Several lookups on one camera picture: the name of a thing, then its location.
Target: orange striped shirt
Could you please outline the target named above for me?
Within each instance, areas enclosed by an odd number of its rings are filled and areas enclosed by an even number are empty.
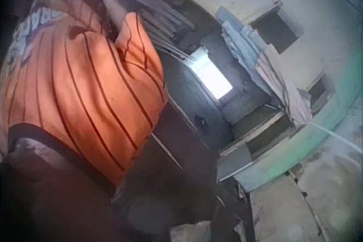
[[[115,43],[83,0],[52,0],[14,33],[1,70],[1,151],[21,137],[72,153],[118,186],[167,102],[136,13]]]

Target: white wall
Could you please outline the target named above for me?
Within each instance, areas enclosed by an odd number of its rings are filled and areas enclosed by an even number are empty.
[[[194,0],[214,15],[225,6],[239,19],[273,0]],[[281,0],[304,34],[281,54],[286,72],[306,89],[323,70],[335,79],[360,40],[359,17],[343,0]]]

